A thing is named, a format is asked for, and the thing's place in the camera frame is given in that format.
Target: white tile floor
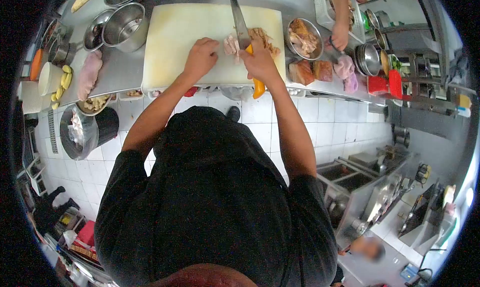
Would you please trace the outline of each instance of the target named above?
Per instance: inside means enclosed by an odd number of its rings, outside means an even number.
[[[367,112],[367,104],[329,98],[293,98],[293,101],[312,139],[318,164],[332,161],[338,156],[347,158],[362,151],[374,154],[376,147],[391,143],[390,124],[384,122],[383,116]],[[109,104],[119,115],[119,134],[81,161],[71,160],[61,146],[58,123],[64,108],[56,110],[54,114],[58,154],[51,150],[47,114],[39,115],[35,137],[42,163],[47,166],[45,185],[49,193],[61,185],[67,193],[67,196],[57,198],[57,204],[62,204],[62,201],[71,197],[87,218],[96,219],[106,183],[128,130],[151,102],[152,100],[145,97],[141,100]],[[182,98],[174,112],[185,111],[194,105],[214,107],[223,113],[232,105],[239,107],[241,122],[257,137],[288,183],[287,172],[280,157],[277,116],[270,94],[266,93],[257,100],[244,102],[232,101],[219,91],[210,94],[201,92],[191,98]],[[155,157],[151,152],[144,164],[148,175],[154,162]]]

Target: counter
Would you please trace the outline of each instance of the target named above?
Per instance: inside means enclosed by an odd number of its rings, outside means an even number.
[[[85,57],[87,56],[87,52],[82,48],[83,34],[93,17],[108,7],[104,4],[103,0],[90,0],[84,7],[75,12],[75,14],[72,14],[70,8],[74,1],[75,0],[69,0],[66,4],[65,13],[62,16],[61,22],[72,30],[69,42],[76,45],[76,54],[70,65],[73,68],[74,73],[79,74]],[[289,21],[296,17],[302,17],[316,23],[314,0],[238,1],[243,5],[258,6],[281,11],[284,30],[286,30]],[[156,5],[181,2],[230,4],[230,0],[143,0],[142,4],[145,6],[147,16],[150,17],[153,7]],[[331,34],[329,30],[319,25],[317,27],[322,36],[328,36]],[[115,48],[107,47],[102,47],[102,51],[102,60],[104,64],[99,72],[96,87],[89,95],[90,97],[139,88],[141,86],[145,45],[133,53],[123,53]],[[288,69],[288,64],[290,62],[297,59],[297,57],[286,46],[285,58],[287,64],[286,69]],[[354,94],[345,93],[343,91],[343,82],[336,76],[333,76],[333,82],[315,81],[307,87],[298,83],[293,83],[288,75],[286,77],[286,85],[289,87],[307,89],[334,96],[354,98],[370,103],[385,103],[384,99],[368,94],[365,78],[359,74],[357,74],[359,88]],[[60,99],[60,104],[66,105],[76,102],[77,100],[77,83],[74,78],[71,87],[65,91]]]

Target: person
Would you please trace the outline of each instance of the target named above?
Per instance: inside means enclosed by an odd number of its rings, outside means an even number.
[[[183,72],[138,117],[117,156],[95,224],[101,265],[120,286],[327,286],[337,266],[311,139],[270,53],[240,52],[278,119],[280,172],[239,110],[172,111],[217,62],[196,41]],[[144,161],[153,148],[150,177]]]
[[[332,0],[335,6],[335,24],[332,28],[332,43],[339,49],[344,50],[349,43],[349,0]],[[358,3],[365,3],[368,0],[357,0]]]
[[[78,206],[78,204],[71,198],[69,198],[68,201],[63,205],[55,208],[53,207],[53,201],[57,195],[63,192],[65,192],[65,188],[60,186],[48,196],[37,197],[35,202],[35,210],[33,213],[27,213],[27,217],[32,223],[37,236],[43,243],[45,243],[43,236],[47,232],[53,237],[58,237],[55,230],[55,224],[68,208],[74,207],[77,210],[80,210],[80,206]]]
[[[378,263],[385,257],[385,247],[381,239],[368,230],[355,239],[347,248],[339,251],[338,254],[341,256],[347,254],[361,255],[369,261]]]

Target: cutting board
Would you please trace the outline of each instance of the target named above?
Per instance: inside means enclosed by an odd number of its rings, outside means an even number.
[[[285,80],[285,46],[280,11],[241,6],[247,27],[262,27],[280,49],[275,58],[278,72]],[[143,88],[169,86],[183,71],[187,56],[197,39],[209,37],[220,41],[217,64],[198,84],[253,84],[247,79],[243,62],[236,65],[232,55],[225,55],[223,39],[237,36],[230,5],[179,3],[155,6],[148,28]]]

